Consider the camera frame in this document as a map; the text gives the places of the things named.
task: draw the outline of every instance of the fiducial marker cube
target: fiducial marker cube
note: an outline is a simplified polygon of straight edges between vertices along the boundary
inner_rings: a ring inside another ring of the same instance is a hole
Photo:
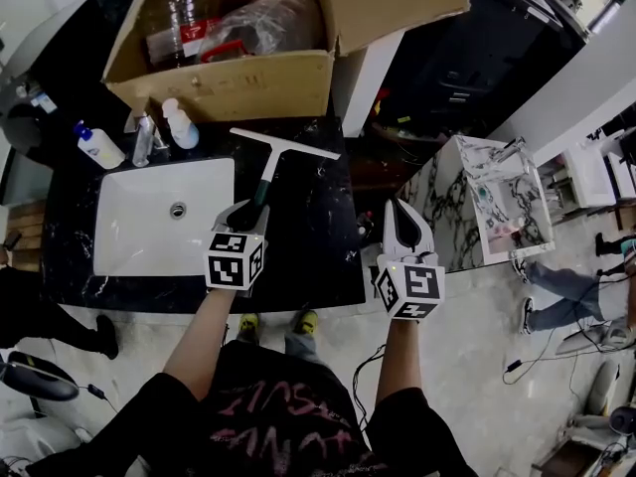
[[[204,255],[206,284],[210,288],[249,290],[262,272],[265,238],[261,235],[213,232]]]
[[[380,268],[376,288],[389,316],[421,320],[444,301],[444,267],[387,261]]]

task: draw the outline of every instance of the soap dispenser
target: soap dispenser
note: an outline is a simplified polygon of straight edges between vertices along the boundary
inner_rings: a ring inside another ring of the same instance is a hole
[[[73,129],[79,137],[78,148],[106,170],[119,166],[126,158],[119,147],[101,129],[89,129],[80,120]]]
[[[186,112],[179,108],[179,101],[175,98],[166,99],[161,108],[177,145],[185,149],[196,147],[199,143],[199,129]]]

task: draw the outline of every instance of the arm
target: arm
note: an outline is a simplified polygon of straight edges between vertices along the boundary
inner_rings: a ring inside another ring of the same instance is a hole
[[[412,321],[391,322],[367,435],[376,455],[399,475],[476,477],[421,390],[418,325]]]
[[[163,369],[197,400],[210,390],[235,295],[234,290],[219,289],[208,294]]]
[[[380,371],[376,404],[404,389],[421,389],[418,324],[392,320]]]

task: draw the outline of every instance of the shoe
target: shoe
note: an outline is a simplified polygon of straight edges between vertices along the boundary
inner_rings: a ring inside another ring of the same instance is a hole
[[[258,345],[258,328],[260,327],[260,316],[257,313],[245,313],[240,315],[238,322],[237,339],[246,343]]]
[[[526,274],[526,266],[528,265],[524,259],[513,259],[510,264],[513,266],[513,270],[524,281],[524,284],[528,284],[530,279]]]
[[[106,315],[97,316],[97,336],[101,339],[103,353],[111,361],[115,360],[119,355],[119,346],[117,345],[117,334],[115,326]]]
[[[318,327],[318,315],[316,311],[301,311],[296,315],[293,331],[296,334],[309,334],[313,336]]]
[[[535,305],[535,301],[533,297],[526,297],[524,299],[524,303],[522,304],[522,312],[521,312],[521,323],[519,324],[519,333],[525,336],[528,336],[533,333],[533,330],[528,325],[528,316],[535,309],[533,308]]]
[[[602,254],[607,254],[607,249],[605,248],[605,240],[603,240],[603,234],[596,234],[594,238],[594,243],[596,244],[596,255],[601,256]]]
[[[260,317],[257,313],[245,313],[240,316],[240,322],[238,323],[238,331],[253,330],[256,332],[260,325]]]

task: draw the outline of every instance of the sink drain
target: sink drain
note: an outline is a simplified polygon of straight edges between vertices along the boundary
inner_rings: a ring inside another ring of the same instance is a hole
[[[186,204],[183,202],[173,203],[170,207],[170,217],[180,220],[186,215]]]

